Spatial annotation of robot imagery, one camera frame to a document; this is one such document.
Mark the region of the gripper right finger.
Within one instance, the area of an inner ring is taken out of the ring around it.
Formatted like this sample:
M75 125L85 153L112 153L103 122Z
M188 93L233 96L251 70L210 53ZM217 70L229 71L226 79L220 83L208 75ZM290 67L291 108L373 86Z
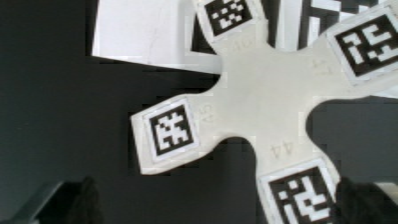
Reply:
M332 224L398 224L398 184L355 183L341 178L336 188Z

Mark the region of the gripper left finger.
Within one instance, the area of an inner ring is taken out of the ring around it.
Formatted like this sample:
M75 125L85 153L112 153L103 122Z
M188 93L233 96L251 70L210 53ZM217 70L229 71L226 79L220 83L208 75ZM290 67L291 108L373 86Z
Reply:
M21 206L11 224L105 224L96 181L48 183Z

